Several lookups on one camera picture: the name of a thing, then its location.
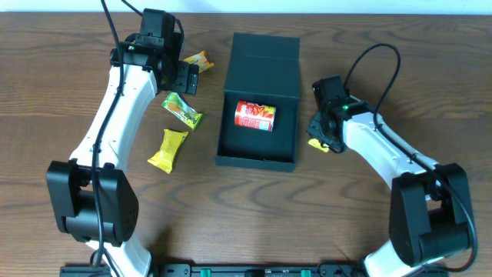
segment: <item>open box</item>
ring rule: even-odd
[[[234,33],[224,86],[217,165],[292,172],[301,97],[299,38]],[[277,110],[272,132],[236,126],[240,100]]]

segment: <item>box lid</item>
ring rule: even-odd
[[[224,92],[300,98],[300,41],[234,33]]]

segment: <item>soda can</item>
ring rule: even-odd
[[[274,128],[276,110],[277,109],[272,106],[259,105],[240,100],[234,115],[234,123],[237,126],[271,132]]]

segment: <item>wooden table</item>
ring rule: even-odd
[[[190,131],[161,107],[148,107],[128,179],[140,202],[138,236],[161,262],[357,260],[388,240],[390,190],[355,152],[324,154],[304,131],[316,111],[311,84],[345,76],[376,42],[401,51],[400,75],[381,113],[416,149],[466,169],[480,254],[468,275],[492,270],[492,18],[419,15],[178,15],[183,58],[207,49],[215,67],[186,99],[204,120],[170,174],[147,163],[164,128]],[[135,14],[114,14],[119,38],[137,32]],[[293,173],[217,167],[222,89],[233,32],[301,38],[302,98]],[[102,13],[0,14],[0,275],[53,276],[91,250],[55,224],[45,173],[66,161],[88,130],[108,82],[113,46]],[[371,103],[395,66],[380,49],[366,57],[351,91]],[[450,259],[466,260],[467,253]]]

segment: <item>snack bag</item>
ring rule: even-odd
[[[198,65],[200,67],[200,71],[198,73],[202,73],[214,66],[213,62],[208,61],[207,52],[205,50],[198,53],[197,55],[185,58],[183,62],[187,62],[191,65]]]
[[[325,144],[322,145],[321,142],[317,140],[317,138],[312,138],[307,143],[316,149],[320,149],[325,153],[328,153],[328,151],[330,151],[330,148]]]
[[[186,125],[190,126],[193,131],[197,128],[203,114],[196,112],[186,102],[179,97],[176,92],[169,93],[168,97],[162,102],[162,106],[176,115]]]
[[[147,162],[159,167],[168,174],[171,173],[172,162],[175,160],[176,152],[187,135],[188,132],[175,132],[165,129],[161,149],[152,158],[147,160]]]

